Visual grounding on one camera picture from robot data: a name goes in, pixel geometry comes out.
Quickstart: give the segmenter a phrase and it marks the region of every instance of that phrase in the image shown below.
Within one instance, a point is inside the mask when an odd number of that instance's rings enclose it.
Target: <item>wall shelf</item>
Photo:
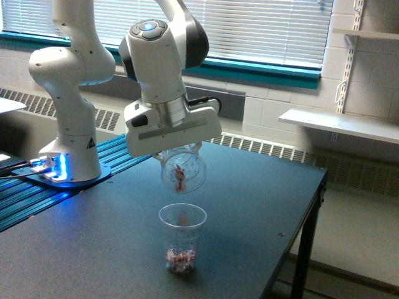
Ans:
[[[26,108],[25,104],[7,100],[6,98],[0,98],[0,113],[6,113],[24,108]]]
[[[281,115],[279,121],[399,144],[399,123],[367,116],[339,114],[311,108],[295,108]]]
[[[399,40],[399,34],[384,33],[375,31],[348,30],[348,29],[332,29],[333,33],[345,34],[347,36],[359,36],[366,39],[387,39]]]

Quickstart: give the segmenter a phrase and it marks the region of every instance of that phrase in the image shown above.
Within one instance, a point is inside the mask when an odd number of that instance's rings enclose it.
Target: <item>metal table leg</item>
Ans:
[[[302,228],[297,266],[291,290],[291,299],[302,299],[304,294],[307,269],[309,267],[310,254],[312,253],[314,234],[316,232],[317,217],[319,216],[319,209],[323,201],[322,195],[325,190],[324,186],[325,184],[320,185],[319,191],[316,195],[316,202],[307,216]]]

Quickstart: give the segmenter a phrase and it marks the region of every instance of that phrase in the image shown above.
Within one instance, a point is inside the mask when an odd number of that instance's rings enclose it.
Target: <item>transparent cup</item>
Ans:
[[[194,191],[206,178],[206,165],[198,154],[202,143],[168,149],[153,157],[161,163],[164,185],[177,193]]]
[[[166,268],[185,275],[195,268],[206,213],[192,204],[170,204],[159,212],[165,233]]]

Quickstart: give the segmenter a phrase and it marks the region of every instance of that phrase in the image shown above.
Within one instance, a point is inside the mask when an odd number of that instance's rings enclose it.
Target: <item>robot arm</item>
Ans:
[[[95,31],[93,0],[53,0],[53,19],[70,37],[71,46],[37,50],[29,60],[33,79],[47,90],[57,109],[57,138],[39,154],[55,158],[55,171],[45,174],[51,181],[88,181],[101,170],[95,147],[94,106],[82,98],[79,85],[110,80],[115,61]]]
[[[209,43],[201,24],[191,15],[182,0],[156,0],[175,39],[182,69],[201,65],[209,51]]]
[[[170,20],[134,24],[119,47],[128,78],[142,98],[125,108],[132,156],[153,154],[219,136],[216,99],[190,102],[181,70],[199,66],[209,50],[201,25],[180,0],[157,0]]]

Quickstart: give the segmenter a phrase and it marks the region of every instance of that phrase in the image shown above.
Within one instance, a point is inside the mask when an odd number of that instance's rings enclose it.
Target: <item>window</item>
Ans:
[[[333,0],[185,0],[209,37],[209,57],[321,69]],[[154,0],[95,0],[104,44],[130,26],[164,19]],[[58,36],[50,0],[1,0],[3,30]]]

